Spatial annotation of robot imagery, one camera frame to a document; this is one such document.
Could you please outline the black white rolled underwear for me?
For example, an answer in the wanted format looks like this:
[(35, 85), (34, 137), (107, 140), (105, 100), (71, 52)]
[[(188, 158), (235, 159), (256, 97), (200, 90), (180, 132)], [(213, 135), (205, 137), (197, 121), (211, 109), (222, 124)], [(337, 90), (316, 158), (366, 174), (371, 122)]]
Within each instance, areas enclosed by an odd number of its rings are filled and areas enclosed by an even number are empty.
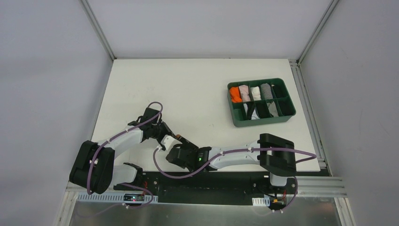
[(244, 110), (246, 113), (246, 119), (247, 120), (258, 120), (260, 119), (257, 112), (256, 112), (256, 106), (255, 103), (252, 102), (248, 102), (248, 103), (244, 103)]

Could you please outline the pink rolled underwear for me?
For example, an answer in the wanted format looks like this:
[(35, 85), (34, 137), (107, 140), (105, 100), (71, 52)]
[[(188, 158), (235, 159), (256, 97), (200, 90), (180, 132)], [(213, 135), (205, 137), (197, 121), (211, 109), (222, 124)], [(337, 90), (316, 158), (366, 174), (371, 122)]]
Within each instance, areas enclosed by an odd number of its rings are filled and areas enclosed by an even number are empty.
[(242, 102), (249, 102), (251, 101), (250, 95), (249, 95), (249, 88), (247, 85), (240, 85), (239, 86), (239, 92), (241, 95)]

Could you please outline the right aluminium rail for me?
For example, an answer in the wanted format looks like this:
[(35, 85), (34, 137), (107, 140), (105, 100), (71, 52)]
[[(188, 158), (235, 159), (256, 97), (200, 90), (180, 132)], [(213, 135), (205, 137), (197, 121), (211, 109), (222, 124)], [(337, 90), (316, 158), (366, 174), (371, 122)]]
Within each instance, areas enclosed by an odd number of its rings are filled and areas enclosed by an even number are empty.
[(299, 197), (347, 198), (341, 177), (297, 176)]

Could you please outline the green divided plastic tray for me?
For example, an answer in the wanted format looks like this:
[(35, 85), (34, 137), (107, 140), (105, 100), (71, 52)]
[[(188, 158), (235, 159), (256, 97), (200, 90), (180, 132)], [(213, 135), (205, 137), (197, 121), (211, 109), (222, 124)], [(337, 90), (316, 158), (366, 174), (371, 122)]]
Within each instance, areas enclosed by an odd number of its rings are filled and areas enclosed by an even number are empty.
[[(261, 84), (268, 83), (271, 86), (273, 99), (265, 99), (263, 97), (261, 91)], [(246, 113), (244, 110), (244, 103), (233, 103), (230, 98), (229, 89), (231, 87), (239, 87), (240, 85), (247, 85), (249, 88), (249, 95), (252, 103), (255, 103), (256, 112), (260, 119), (258, 120), (247, 120)], [(258, 86), (261, 91), (262, 100), (254, 101), (250, 88)], [(251, 80), (251, 81), (236, 81), (230, 82), (227, 85), (228, 89), (228, 102), (231, 112), (231, 117), (234, 126), (236, 127), (248, 127), (248, 126), (257, 126), (257, 125), (265, 125), (265, 124), (273, 124), (280, 122), (287, 122), (291, 117), (296, 115), (296, 109), (288, 92), (288, 89), (281, 78), (271, 78), (271, 79), (261, 79), (261, 80)], [(274, 101), (277, 106), (277, 110), (279, 113), (279, 117), (271, 117), (267, 103)]]

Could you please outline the orange rolled underwear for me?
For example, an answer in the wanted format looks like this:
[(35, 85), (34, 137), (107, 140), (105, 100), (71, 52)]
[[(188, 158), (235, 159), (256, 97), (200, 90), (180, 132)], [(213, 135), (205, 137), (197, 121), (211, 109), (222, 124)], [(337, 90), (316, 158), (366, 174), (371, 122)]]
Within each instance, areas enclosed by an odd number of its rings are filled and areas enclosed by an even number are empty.
[(229, 89), (229, 94), (230, 94), (231, 101), (233, 103), (242, 103), (243, 102), (243, 100), (241, 98), (239, 87), (231, 87)]

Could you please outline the grey striped rolled underwear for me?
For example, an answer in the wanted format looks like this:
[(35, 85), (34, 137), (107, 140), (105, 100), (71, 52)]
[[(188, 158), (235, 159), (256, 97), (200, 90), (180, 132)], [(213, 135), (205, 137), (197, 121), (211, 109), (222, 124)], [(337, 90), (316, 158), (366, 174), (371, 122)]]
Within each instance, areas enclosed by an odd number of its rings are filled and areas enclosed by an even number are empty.
[(273, 94), (272, 94), (272, 90), (271, 90), (271, 86), (268, 83), (263, 83), (260, 86), (263, 97), (265, 99), (273, 99)]

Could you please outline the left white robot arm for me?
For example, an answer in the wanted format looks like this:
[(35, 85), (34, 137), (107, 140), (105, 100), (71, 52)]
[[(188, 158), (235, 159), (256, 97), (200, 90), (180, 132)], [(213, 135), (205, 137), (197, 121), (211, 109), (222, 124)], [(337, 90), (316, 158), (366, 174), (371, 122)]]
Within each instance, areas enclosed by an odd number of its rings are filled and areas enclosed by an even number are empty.
[(111, 138), (100, 142), (83, 142), (72, 166), (69, 181), (86, 188), (89, 194), (102, 194), (110, 186), (123, 183), (131, 190), (139, 190), (144, 184), (143, 169), (128, 162), (115, 165), (115, 159), (147, 139), (155, 139), (161, 149), (165, 150), (165, 140), (171, 137), (176, 136), (162, 121), (161, 112), (147, 107), (142, 116)]

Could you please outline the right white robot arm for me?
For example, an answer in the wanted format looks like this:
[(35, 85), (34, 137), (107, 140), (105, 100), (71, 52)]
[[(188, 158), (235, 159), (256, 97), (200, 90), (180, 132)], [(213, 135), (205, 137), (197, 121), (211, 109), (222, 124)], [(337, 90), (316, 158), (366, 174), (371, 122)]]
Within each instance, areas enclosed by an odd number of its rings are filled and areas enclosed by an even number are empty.
[(272, 134), (260, 134), (257, 141), (233, 147), (201, 147), (183, 137), (165, 136), (162, 150), (166, 160), (189, 172), (216, 171), (237, 165), (259, 165), (270, 173), (267, 187), (279, 193), (287, 178), (296, 175), (294, 143)]

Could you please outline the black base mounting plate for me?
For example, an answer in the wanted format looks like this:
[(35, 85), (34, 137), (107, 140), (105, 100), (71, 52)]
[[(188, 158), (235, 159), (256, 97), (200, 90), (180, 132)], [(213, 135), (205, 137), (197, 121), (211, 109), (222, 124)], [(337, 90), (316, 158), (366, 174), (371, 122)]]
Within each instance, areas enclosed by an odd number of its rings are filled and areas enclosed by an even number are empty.
[(173, 172), (175, 179), (160, 172), (144, 172), (133, 186), (148, 189), (160, 203), (252, 205), (252, 199), (291, 195), (297, 190), (294, 178), (288, 178), (284, 187), (274, 187), (265, 171), (202, 172), (180, 179), (182, 172)]

